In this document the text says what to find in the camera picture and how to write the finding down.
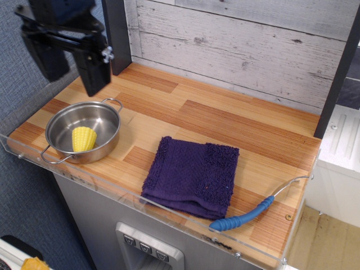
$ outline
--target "blue handle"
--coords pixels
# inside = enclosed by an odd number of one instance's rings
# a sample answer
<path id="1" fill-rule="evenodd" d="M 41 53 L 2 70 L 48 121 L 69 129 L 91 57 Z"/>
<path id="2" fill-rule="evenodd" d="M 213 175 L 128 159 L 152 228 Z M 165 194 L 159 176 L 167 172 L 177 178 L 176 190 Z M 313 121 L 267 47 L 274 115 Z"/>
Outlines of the blue handle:
<path id="1" fill-rule="evenodd" d="M 217 230 L 219 232 L 231 230 L 237 227 L 240 227 L 241 225 L 245 224 L 246 222 L 249 222 L 256 218 L 259 214 L 262 213 L 262 211 L 265 211 L 268 209 L 268 207 L 272 204 L 274 201 L 274 196 L 269 196 L 265 200 L 263 200 L 254 210 L 244 214 L 240 215 L 238 217 L 231 217 L 231 218 L 223 218 L 215 220 L 212 224 L 210 224 L 210 228 Z"/>

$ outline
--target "stainless steel pot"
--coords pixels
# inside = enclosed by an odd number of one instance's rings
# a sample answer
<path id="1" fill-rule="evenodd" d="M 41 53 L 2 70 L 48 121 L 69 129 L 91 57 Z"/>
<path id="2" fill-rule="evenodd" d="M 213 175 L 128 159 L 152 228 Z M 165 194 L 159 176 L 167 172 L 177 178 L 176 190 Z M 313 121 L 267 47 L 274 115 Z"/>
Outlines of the stainless steel pot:
<path id="1" fill-rule="evenodd" d="M 120 109 L 116 111 L 105 104 L 107 100 L 118 102 Z M 49 145 L 41 152 L 42 159 L 51 164 L 59 164 L 65 160 L 85 164 L 102 159 L 119 141 L 119 112 L 122 108 L 123 104 L 119 100 L 106 98 L 101 102 L 80 102 L 62 109 L 46 126 L 45 137 Z M 72 132 L 77 127 L 89 127 L 96 132 L 97 138 L 93 149 L 84 152 L 73 151 Z M 50 146 L 56 150 L 61 160 L 49 161 L 44 157 Z"/>

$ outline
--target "yellow object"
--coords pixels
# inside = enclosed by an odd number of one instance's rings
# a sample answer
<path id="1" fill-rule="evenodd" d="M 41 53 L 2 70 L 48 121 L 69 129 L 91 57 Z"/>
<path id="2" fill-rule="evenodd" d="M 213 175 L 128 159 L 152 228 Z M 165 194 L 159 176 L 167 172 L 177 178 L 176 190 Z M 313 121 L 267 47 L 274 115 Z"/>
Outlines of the yellow object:
<path id="1" fill-rule="evenodd" d="M 73 150 L 83 152 L 93 149 L 97 134 L 91 128 L 77 127 L 73 130 Z"/>
<path id="2" fill-rule="evenodd" d="M 24 260 L 21 270 L 50 270 L 49 266 L 38 257 Z"/>

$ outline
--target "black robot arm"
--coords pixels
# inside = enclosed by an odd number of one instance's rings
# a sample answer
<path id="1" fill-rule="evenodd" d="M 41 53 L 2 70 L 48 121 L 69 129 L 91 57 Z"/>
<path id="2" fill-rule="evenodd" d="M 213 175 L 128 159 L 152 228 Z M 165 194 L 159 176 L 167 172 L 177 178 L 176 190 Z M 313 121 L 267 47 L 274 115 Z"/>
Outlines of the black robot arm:
<path id="1" fill-rule="evenodd" d="M 15 14 L 22 18 L 21 36 L 45 78 L 53 82 L 69 71 L 64 54 L 68 51 L 89 96 L 110 83 L 114 55 L 102 35 L 104 26 L 90 13 L 95 0 L 32 0 L 29 4 L 17 6 Z"/>

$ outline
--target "pot rim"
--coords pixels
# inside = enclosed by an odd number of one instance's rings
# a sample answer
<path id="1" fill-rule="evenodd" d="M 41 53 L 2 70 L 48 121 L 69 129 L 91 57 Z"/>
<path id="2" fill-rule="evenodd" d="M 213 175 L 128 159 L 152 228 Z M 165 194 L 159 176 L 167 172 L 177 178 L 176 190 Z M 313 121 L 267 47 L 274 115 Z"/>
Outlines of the pot rim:
<path id="1" fill-rule="evenodd" d="M 107 101 L 107 100 L 114 100 L 116 102 L 118 102 L 120 104 L 120 109 L 118 111 L 116 111 L 112 106 L 108 105 L 108 104 L 105 104 L 104 102 Z M 115 133 L 111 136 L 110 139 L 108 139 L 105 143 L 103 143 L 102 145 L 99 145 L 97 146 L 96 148 L 93 148 L 91 150 L 88 150 L 88 151 L 82 151 L 82 152 L 74 152 L 74 151 L 65 151 L 65 150 L 62 150 L 62 149 L 59 149 L 58 147 L 55 147 L 54 144 L 51 142 L 51 140 L 49 139 L 49 133 L 50 133 L 50 130 L 51 130 L 51 127 L 56 123 L 56 120 L 59 119 L 62 115 L 64 115 L 64 113 L 70 111 L 70 110 L 74 110 L 75 108 L 77 107 L 83 107 L 83 106 L 103 106 L 103 107 L 106 107 L 110 110 L 113 111 L 113 113 L 117 116 L 118 118 L 118 127 L 115 131 Z M 49 122 L 47 123 L 46 125 L 46 128 L 45 128 L 45 138 L 46 138 L 46 141 L 48 142 L 48 144 L 54 148 L 57 152 L 59 153 L 62 153 L 64 155 L 74 155 L 74 156 L 78 156 L 78 155 L 81 155 L 81 154 L 87 154 L 87 153 L 91 153 L 91 152 L 95 152 L 96 150 L 100 149 L 100 148 L 103 148 L 104 146 L 108 145 L 116 136 L 117 134 L 119 133 L 119 129 L 120 129 L 120 126 L 121 126 L 121 118 L 120 118 L 120 110 L 123 108 L 123 104 L 115 99 L 115 98 L 106 98 L 104 99 L 103 101 L 83 101 L 83 102 L 78 102 L 78 103 L 75 103 L 75 104 L 72 104 L 72 105 L 69 105 L 63 109 L 61 109 L 60 111 L 58 111 L 52 118 L 50 118 Z"/>

